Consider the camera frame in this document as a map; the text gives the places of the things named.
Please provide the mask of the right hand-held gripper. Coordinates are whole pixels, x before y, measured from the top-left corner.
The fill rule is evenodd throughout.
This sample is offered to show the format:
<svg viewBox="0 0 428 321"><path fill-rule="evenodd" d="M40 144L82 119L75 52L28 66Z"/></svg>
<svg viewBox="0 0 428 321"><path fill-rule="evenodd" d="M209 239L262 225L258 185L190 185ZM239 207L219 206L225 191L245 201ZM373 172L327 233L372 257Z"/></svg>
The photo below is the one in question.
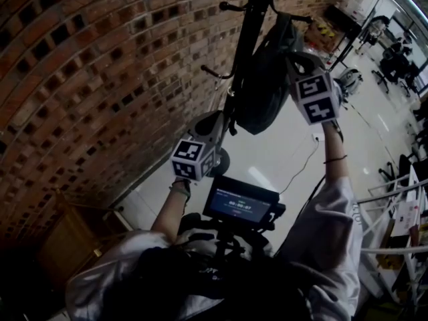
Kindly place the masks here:
<svg viewBox="0 0 428 321"><path fill-rule="evenodd" d="M286 56L290 95L309 125L339 117L341 91L322 60L303 51Z"/></svg>

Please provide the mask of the white tube rack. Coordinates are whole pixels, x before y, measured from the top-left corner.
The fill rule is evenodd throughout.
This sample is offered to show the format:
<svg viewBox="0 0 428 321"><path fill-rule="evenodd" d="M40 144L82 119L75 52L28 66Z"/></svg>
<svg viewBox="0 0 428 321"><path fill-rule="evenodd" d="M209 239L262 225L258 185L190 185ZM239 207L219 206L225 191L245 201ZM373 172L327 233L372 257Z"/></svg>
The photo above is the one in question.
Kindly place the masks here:
<svg viewBox="0 0 428 321"><path fill-rule="evenodd" d="M414 170L358 200L363 241L358 276L367 292L417 310L428 295L428 179Z"/></svg>

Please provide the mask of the black office chair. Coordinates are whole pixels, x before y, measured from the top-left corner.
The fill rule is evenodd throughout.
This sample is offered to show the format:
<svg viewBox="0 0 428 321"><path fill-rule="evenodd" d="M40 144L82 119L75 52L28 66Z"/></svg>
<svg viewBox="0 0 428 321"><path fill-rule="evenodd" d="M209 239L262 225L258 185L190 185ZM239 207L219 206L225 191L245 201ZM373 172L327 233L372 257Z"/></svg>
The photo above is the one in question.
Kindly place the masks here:
<svg viewBox="0 0 428 321"><path fill-rule="evenodd" d="M402 178L405 175L408 175L410 173L410 167L411 167L411 157L413 157L412 154L405 156L401 155L399 158L399 165L398 165L398 173L395 173L394 167L392 162L387 163L387 168L389 168L389 171L386 171L382 168L378 170L379 174L382 175L386 181L394 181L396 179Z"/></svg>

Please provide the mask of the black backpack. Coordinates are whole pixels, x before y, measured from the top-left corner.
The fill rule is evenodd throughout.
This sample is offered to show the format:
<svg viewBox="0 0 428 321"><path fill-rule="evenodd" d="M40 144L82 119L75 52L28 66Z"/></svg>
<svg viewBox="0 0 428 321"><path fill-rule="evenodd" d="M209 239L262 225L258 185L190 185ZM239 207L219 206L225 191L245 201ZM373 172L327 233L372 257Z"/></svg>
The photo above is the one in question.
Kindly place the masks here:
<svg viewBox="0 0 428 321"><path fill-rule="evenodd" d="M232 118L238 126L252 135L271 126L290 93L287 55L301 50L302 34L292 16L280 12L245 69Z"/></svg>

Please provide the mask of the person's left forearm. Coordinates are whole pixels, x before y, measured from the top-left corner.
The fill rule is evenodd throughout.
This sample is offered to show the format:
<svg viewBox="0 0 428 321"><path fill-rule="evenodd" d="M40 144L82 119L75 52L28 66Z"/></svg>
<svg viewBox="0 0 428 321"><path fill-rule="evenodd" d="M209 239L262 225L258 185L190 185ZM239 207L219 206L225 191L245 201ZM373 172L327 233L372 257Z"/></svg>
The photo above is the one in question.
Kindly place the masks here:
<svg viewBox="0 0 428 321"><path fill-rule="evenodd" d="M189 199L180 193L172 193L169 190L167 199L150 230L162 233L168 242L174 243L177 240L181 218Z"/></svg>

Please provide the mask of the black chest monitor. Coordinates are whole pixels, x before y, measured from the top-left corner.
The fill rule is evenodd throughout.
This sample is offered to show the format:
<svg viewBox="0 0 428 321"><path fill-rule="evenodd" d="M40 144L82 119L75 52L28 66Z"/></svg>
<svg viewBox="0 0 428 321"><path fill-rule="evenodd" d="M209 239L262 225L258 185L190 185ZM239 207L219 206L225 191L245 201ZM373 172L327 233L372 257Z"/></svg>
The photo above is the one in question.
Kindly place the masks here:
<svg viewBox="0 0 428 321"><path fill-rule="evenodd" d="M203 215L227 225L263 233L273 231L286 211L279 193L226 176L216 176Z"/></svg>

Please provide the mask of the black monitor mount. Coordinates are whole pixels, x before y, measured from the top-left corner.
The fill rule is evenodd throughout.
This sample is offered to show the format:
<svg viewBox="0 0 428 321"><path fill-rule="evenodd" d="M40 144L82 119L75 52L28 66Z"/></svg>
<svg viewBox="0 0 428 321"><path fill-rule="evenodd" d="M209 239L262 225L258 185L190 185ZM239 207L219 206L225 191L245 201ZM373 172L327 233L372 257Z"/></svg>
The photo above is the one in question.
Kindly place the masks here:
<svg viewBox="0 0 428 321"><path fill-rule="evenodd" d="M182 217L176 246L219 259L243 258L251 261L273 255L273 247L262 233L215 219L202 219L199 213Z"/></svg>

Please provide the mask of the person's right forearm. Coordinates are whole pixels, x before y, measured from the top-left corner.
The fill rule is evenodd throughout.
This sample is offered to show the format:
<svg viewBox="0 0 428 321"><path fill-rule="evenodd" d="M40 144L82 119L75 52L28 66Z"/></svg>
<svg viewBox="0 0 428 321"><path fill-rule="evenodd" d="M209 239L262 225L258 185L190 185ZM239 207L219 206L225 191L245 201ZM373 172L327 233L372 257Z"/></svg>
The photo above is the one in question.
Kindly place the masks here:
<svg viewBox="0 0 428 321"><path fill-rule="evenodd" d="M340 133L335 128L332 122L326 122L322 125L325 135L325 161L331 158L340 158L344 155L345 149ZM342 161L325 165L326 180L329 183L337 181L342 177L349 175L346 158Z"/></svg>

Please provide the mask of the black frame table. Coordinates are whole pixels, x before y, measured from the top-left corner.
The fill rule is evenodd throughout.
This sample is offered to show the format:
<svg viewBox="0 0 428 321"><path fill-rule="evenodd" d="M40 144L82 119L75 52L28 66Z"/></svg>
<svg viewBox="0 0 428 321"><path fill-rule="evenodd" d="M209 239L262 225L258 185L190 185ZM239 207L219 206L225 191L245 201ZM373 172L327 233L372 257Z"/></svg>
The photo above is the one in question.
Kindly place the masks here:
<svg viewBox="0 0 428 321"><path fill-rule="evenodd" d="M345 48L340 52L339 56L330 66L329 71L331 72L348 55L354 41L361 33L362 26L354 17L350 16L349 14L345 13L343 10L339 9L334 5L330 5L327 8L327 10L324 12L324 16L334 26L337 26L339 30L344 32L344 35L340 40L339 44L341 44L345 39L348 40L348 43Z"/></svg>

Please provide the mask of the wooden cabinet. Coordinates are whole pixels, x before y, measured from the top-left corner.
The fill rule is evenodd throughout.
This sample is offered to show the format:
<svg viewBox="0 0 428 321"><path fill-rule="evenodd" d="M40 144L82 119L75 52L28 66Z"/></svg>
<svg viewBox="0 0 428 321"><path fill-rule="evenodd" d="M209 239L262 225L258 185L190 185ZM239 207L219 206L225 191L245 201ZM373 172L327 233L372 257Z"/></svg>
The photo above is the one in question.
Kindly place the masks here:
<svg viewBox="0 0 428 321"><path fill-rule="evenodd" d="M62 292L76 274L88 269L132 231L122 207L108 208L70 201L56 191L59 218L49 227L36 259L51 288Z"/></svg>

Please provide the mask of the green left wrist band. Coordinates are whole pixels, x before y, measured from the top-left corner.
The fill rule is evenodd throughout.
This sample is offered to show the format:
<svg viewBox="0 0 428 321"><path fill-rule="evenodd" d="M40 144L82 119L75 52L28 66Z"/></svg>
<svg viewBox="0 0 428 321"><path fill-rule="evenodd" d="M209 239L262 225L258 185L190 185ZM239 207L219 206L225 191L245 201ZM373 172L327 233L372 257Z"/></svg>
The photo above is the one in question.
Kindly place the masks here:
<svg viewBox="0 0 428 321"><path fill-rule="evenodd" d="M172 193L180 193L189 199L191 197L190 180L179 178L171 184L169 190Z"/></svg>

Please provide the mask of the white floor device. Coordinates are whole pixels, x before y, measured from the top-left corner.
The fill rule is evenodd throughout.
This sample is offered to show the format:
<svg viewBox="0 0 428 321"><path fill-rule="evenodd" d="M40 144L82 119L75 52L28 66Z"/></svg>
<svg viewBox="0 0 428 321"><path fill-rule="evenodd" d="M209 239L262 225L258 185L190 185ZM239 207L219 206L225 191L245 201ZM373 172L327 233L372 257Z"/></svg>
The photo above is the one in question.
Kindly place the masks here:
<svg viewBox="0 0 428 321"><path fill-rule="evenodd" d="M359 86L363 82L361 72L356 68L346 68L336 82L342 90L343 96L350 96L358 92Z"/></svg>

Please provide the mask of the cardboard boxes with striped tape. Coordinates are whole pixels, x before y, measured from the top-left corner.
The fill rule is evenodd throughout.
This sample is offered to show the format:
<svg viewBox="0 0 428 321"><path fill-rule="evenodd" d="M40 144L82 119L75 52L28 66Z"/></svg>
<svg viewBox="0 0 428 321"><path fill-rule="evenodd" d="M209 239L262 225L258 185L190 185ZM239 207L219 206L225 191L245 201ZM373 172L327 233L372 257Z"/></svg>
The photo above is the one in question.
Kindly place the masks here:
<svg viewBox="0 0 428 321"><path fill-rule="evenodd" d="M318 49L330 53L335 48L336 32L323 21L313 21L306 30L304 39Z"/></svg>

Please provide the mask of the black chest vest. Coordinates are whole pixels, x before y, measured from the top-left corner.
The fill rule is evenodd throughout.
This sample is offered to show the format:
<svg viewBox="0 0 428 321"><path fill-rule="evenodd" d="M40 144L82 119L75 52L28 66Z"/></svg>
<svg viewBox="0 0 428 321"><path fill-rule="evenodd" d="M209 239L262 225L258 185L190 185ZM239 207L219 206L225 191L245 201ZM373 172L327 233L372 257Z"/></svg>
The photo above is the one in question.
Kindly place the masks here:
<svg viewBox="0 0 428 321"><path fill-rule="evenodd" d="M147 321L312 321L291 266L268 256L215 259L156 247L133 273Z"/></svg>

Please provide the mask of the dark right wrist band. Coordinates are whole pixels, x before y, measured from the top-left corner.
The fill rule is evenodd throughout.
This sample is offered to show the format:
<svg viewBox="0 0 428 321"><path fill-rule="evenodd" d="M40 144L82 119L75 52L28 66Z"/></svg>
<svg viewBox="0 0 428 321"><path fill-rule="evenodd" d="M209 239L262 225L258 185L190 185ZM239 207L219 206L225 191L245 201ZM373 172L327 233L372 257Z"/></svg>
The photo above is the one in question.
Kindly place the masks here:
<svg viewBox="0 0 428 321"><path fill-rule="evenodd" d="M330 164L330 163L335 163L335 162L343 161L347 156L348 155L346 154L346 155L344 155L344 156L342 156L340 158L331 158L331 159L326 160L323 164L327 165L327 164Z"/></svg>

